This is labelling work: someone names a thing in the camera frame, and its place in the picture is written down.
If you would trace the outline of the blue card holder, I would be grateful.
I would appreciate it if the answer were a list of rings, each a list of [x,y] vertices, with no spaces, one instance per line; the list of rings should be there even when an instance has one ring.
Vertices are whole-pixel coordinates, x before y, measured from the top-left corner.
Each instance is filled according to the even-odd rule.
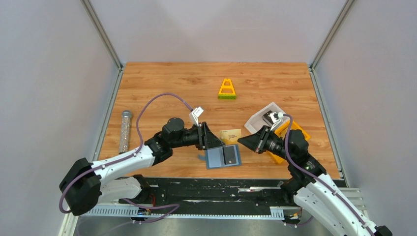
[[[207,169],[227,168],[241,166],[241,156],[237,144],[210,148],[198,155],[199,160],[206,163]]]

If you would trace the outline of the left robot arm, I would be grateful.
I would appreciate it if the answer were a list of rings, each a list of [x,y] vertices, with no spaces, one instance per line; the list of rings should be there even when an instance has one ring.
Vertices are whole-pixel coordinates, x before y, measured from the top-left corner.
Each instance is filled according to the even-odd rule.
[[[78,159],[59,184],[60,211],[74,216],[88,212],[104,196],[103,188],[111,181],[134,170],[155,166],[171,157],[174,148],[188,146],[208,150],[225,143],[210,131],[206,122],[186,129],[182,119],[171,118],[160,132],[133,150],[102,161]]]

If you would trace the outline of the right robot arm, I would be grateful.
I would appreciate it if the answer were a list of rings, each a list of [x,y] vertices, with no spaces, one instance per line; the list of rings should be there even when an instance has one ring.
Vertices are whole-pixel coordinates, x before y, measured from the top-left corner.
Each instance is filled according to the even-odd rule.
[[[282,186],[289,202],[306,210],[334,236],[391,236],[360,212],[337,187],[325,168],[308,152],[301,130],[290,130],[279,137],[264,125],[259,131],[238,139],[255,153],[269,151],[284,158],[291,178]]]

